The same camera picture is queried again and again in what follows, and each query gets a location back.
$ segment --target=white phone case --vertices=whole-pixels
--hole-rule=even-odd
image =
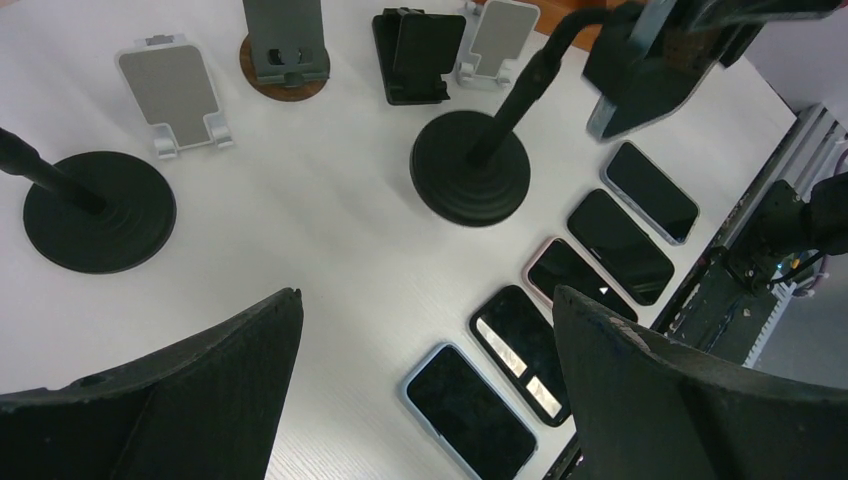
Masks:
[[[630,145],[632,145],[633,148],[635,148],[636,150],[639,150],[639,147],[637,147],[636,145],[634,145],[631,142],[624,142],[624,143],[630,143]],[[612,179],[609,178],[609,176],[607,175],[607,169],[609,168],[612,161],[615,159],[615,156],[618,155],[618,150],[620,150],[620,149],[621,149],[621,145],[619,145],[619,147],[615,150],[615,153],[612,155],[612,157],[610,157],[609,161],[607,161],[607,163],[604,165],[604,168],[601,169],[601,182],[603,182],[604,185],[606,185],[610,190],[612,190],[613,193],[615,193],[615,195],[622,202],[624,202],[628,207],[630,207],[631,210],[636,212],[636,214],[639,215],[639,218],[644,220],[645,223],[650,225],[651,228],[653,228],[658,234],[660,234],[660,236],[663,237],[663,239],[666,242],[668,242],[668,243],[670,243],[671,245],[674,245],[674,246],[680,246],[680,245],[685,244],[686,241],[689,239],[689,234],[692,233],[691,229],[689,230],[689,234],[686,235],[686,238],[684,238],[682,242],[678,241],[677,239],[672,237],[671,234],[669,234],[667,231],[665,231],[665,229],[662,228],[662,226],[660,226],[659,223],[657,223],[653,218],[651,218],[650,215],[648,215],[644,210],[642,210],[642,207],[640,207],[638,203],[633,201],[633,199],[630,198],[629,195],[624,193],[624,190],[622,190],[618,185],[616,185],[615,182],[612,181]],[[665,175],[665,177],[668,178],[669,181],[671,181],[671,177],[669,177],[665,172],[663,172],[660,169],[660,167],[658,167],[653,161],[651,161],[650,157],[645,155],[645,153],[642,152],[642,150],[639,150],[639,153],[641,153],[642,156],[644,156],[646,159],[648,159],[648,162],[651,165],[653,165],[653,167],[656,168],[658,172]],[[701,216],[701,208],[698,207],[698,204],[695,203],[695,201],[692,200],[692,198],[689,197],[689,195],[686,195],[686,192],[684,192],[683,189],[681,189],[680,187],[678,187],[677,189],[680,191],[680,193],[683,196],[685,196],[686,198],[689,199],[689,201],[692,202],[692,205],[695,205],[695,208],[698,210],[698,215],[695,217],[695,221],[697,221],[698,217]]]
[[[410,382],[412,382],[412,380],[415,377],[417,377],[419,373],[421,373],[421,370],[423,370],[424,367],[426,367],[427,364],[429,364],[430,361],[432,361],[433,358],[435,358],[436,355],[438,355],[439,352],[441,352],[442,349],[444,349],[446,347],[451,347],[454,350],[456,350],[457,353],[459,353],[459,356],[461,356],[463,358],[463,360],[465,360],[468,363],[468,365],[471,367],[471,369],[474,370],[474,372],[477,374],[477,376],[480,377],[480,380],[482,380],[486,385],[488,385],[489,388],[491,388],[492,391],[495,392],[495,395],[497,395],[501,399],[501,402],[503,402],[504,407],[506,407],[506,409],[509,410],[510,413],[512,413],[513,416],[515,416],[515,418],[518,420],[518,422],[521,423],[521,425],[523,425],[524,428],[526,428],[528,432],[530,432],[530,434],[533,436],[533,439],[535,440],[535,446],[533,448],[533,453],[531,453],[527,457],[527,461],[529,461],[531,458],[533,458],[533,455],[535,455],[536,451],[539,449],[539,441],[536,438],[536,435],[533,433],[533,430],[531,430],[530,427],[527,425],[527,423],[524,422],[524,419],[522,419],[520,416],[518,416],[518,414],[515,412],[515,410],[512,407],[510,407],[508,403],[506,403],[506,401],[498,393],[498,391],[495,389],[495,387],[493,387],[492,384],[486,379],[486,377],[484,377],[480,373],[480,371],[477,370],[477,368],[474,366],[474,364],[471,363],[471,360],[468,359],[468,357],[465,355],[465,353],[463,353],[462,350],[460,350],[460,348],[457,347],[453,343],[445,342],[445,343],[441,343],[438,346],[436,346],[436,348],[433,349],[433,351],[431,351],[429,354],[427,354],[427,356],[424,357],[423,360],[421,360],[421,363],[419,363],[412,370],[412,372],[409,373],[409,375],[406,377],[406,379],[401,383],[401,385],[400,385],[400,399],[404,403],[404,405],[406,405],[406,408],[409,409],[409,411],[418,420],[418,422],[421,424],[421,426],[424,428],[424,430],[426,430],[427,433],[432,435],[432,437],[436,440],[436,443],[438,443],[445,450],[445,452],[447,452],[448,455],[450,455],[453,458],[453,460],[460,467],[462,467],[462,470],[465,471],[465,473],[468,475],[469,478],[472,478],[474,480],[480,480],[480,477],[477,475],[477,473],[471,468],[470,465],[468,465],[468,463],[465,461],[465,459],[462,458],[462,456],[459,455],[459,453],[457,453],[456,450],[454,450],[453,446],[441,434],[439,434],[438,431],[436,431],[435,427],[433,427],[433,425],[430,423],[430,421],[427,419],[427,417],[425,417],[424,414],[422,414],[421,411],[418,410],[418,407],[416,407],[415,404],[412,403],[412,400],[409,399],[409,396],[406,393]],[[521,469],[519,469],[518,473],[521,472],[521,470],[524,468],[524,465],[521,466]]]

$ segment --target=wood grain surface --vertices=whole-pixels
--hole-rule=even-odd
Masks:
[[[307,98],[312,98],[324,89],[327,80],[316,82],[307,82],[304,86],[298,88],[287,88],[282,85],[263,85],[256,78],[256,68],[253,66],[253,59],[250,56],[250,37],[244,37],[244,41],[239,48],[239,64],[241,71],[244,73],[244,78],[250,83],[250,86],[255,88],[257,92],[265,95],[268,98],[279,100],[281,102],[301,102]]]

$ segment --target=white tabletop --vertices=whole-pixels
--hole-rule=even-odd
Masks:
[[[575,244],[566,216],[602,188],[598,172],[614,145],[585,133],[598,98],[580,78],[587,54],[568,52],[517,128],[533,168],[524,205],[500,225],[462,228],[416,195],[410,147],[437,115],[494,113],[504,94],[462,90],[451,79],[448,102],[389,106],[371,33],[371,18],[387,6],[324,2],[332,78],[298,104],[269,100],[244,80],[238,0],[24,0],[0,9],[0,125],[49,161],[91,150],[139,156],[168,179],[178,203],[174,234],[156,257],[116,275],[82,275],[33,249],[21,222],[29,184],[0,175],[0,392],[62,387],[299,287],[303,338],[268,478],[460,477],[398,400],[399,382],[445,340],[532,427],[539,450],[521,478],[540,478],[574,424],[538,421],[467,321],[498,288],[520,284],[521,268],[547,237]],[[460,2],[409,6],[451,13]],[[184,33],[201,46],[234,147],[155,158],[114,56],[160,33]],[[544,40],[534,33],[524,60]],[[701,208],[681,247],[636,219],[677,268],[656,305],[629,302],[642,324],[653,322],[793,119],[742,60],[715,69],[679,112],[629,137]]]

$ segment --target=phone screen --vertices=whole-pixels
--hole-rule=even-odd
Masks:
[[[609,308],[622,317],[638,322],[636,312],[564,240],[556,239],[530,267],[527,279],[551,302],[557,285],[566,285]]]
[[[678,243],[689,237],[698,207],[670,178],[625,142],[607,167],[607,178]]]
[[[451,345],[415,375],[406,394],[483,480],[514,478],[536,449],[533,434]]]
[[[471,317],[471,332],[536,416],[552,427],[571,415],[554,329],[520,287],[508,286]]]
[[[594,190],[568,218],[568,229],[640,305],[653,305],[674,265],[603,190]]]

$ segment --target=round black base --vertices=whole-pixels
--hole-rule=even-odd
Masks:
[[[418,134],[409,163],[412,183],[431,210],[467,227],[494,225],[513,214],[530,188],[530,161],[510,132],[488,163],[465,160],[494,121],[480,112],[457,111],[431,121]]]
[[[24,227],[49,260],[77,272],[120,272],[152,257],[171,236],[174,194],[144,161],[91,152],[62,160],[56,168],[105,197],[109,206],[91,215],[33,186],[24,203]]]

